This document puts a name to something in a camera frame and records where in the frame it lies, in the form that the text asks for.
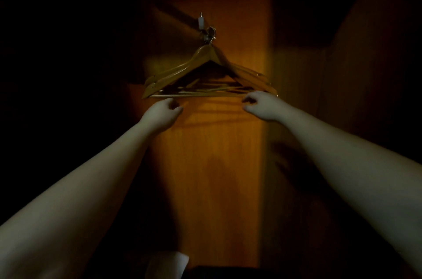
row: orange wooden surface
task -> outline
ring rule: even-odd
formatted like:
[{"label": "orange wooden surface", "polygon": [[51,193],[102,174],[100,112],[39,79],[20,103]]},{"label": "orange wooden surface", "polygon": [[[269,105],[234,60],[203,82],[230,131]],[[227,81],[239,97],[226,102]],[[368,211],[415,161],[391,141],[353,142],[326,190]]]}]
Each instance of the orange wooden surface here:
[{"label": "orange wooden surface", "polygon": [[[267,73],[270,0],[167,2],[191,16],[203,12],[231,62]],[[162,12],[151,14],[140,57],[146,77],[184,62],[200,44],[195,31]],[[141,100],[140,85],[130,89],[141,116],[156,99]],[[179,249],[190,266],[258,266],[263,123],[242,111],[240,98],[180,102],[185,110],[175,126],[151,145],[176,216]]]}]

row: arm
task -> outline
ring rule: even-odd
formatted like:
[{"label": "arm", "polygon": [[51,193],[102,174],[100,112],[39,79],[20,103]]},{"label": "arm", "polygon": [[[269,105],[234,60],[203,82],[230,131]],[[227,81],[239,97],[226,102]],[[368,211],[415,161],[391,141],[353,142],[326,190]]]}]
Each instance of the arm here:
[{"label": "arm", "polygon": [[422,275],[422,166],[264,93],[244,110],[287,127],[321,174]]},{"label": "arm", "polygon": [[149,141],[182,112],[172,99],[0,227],[0,276],[75,278],[110,227]]}]

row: person's left arm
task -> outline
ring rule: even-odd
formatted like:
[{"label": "person's left arm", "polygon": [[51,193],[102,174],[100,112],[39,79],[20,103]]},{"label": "person's left arm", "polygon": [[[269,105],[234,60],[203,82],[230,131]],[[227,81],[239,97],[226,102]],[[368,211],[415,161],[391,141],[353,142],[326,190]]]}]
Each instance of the person's left arm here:
[{"label": "person's left arm", "polygon": [[155,103],[118,140],[1,225],[0,277],[81,275],[113,222],[149,141],[182,112],[175,106],[172,99]]}]

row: clothes hanger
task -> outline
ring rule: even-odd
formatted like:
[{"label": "clothes hanger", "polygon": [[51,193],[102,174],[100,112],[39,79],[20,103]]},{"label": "clothes hanger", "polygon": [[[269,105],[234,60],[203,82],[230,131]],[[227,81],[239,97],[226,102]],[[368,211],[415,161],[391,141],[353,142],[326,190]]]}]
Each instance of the clothes hanger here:
[{"label": "clothes hanger", "polygon": [[[250,92],[251,88],[254,90],[267,91],[277,95],[277,91],[271,86],[271,83],[265,75],[251,69],[235,65],[234,63],[230,63],[224,54],[212,45],[212,41],[215,39],[215,29],[213,27],[209,27],[207,31],[203,31],[204,21],[202,13],[198,18],[198,23],[207,44],[200,47],[188,62],[149,77],[145,81],[146,88],[143,98],[147,98],[149,96],[239,96]],[[212,86],[211,88],[202,87],[201,89],[195,89],[193,86],[199,80],[197,79],[192,83],[187,84],[186,87],[177,87],[178,90],[176,92],[174,92],[173,87],[173,93],[171,94],[166,94],[164,92],[166,87],[172,86],[176,83],[176,81],[209,61],[213,61],[217,65],[228,69],[228,72],[230,73],[229,76],[238,83],[238,86],[220,83],[217,87]]]}]

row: person's left hand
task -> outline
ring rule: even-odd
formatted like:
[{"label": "person's left hand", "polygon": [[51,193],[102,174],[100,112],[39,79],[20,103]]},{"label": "person's left hand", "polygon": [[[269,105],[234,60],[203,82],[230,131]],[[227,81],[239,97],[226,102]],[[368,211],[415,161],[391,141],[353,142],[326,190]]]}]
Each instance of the person's left hand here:
[{"label": "person's left hand", "polygon": [[183,107],[173,98],[154,103],[144,113],[140,122],[151,129],[154,134],[163,132],[171,127],[182,113]]}]

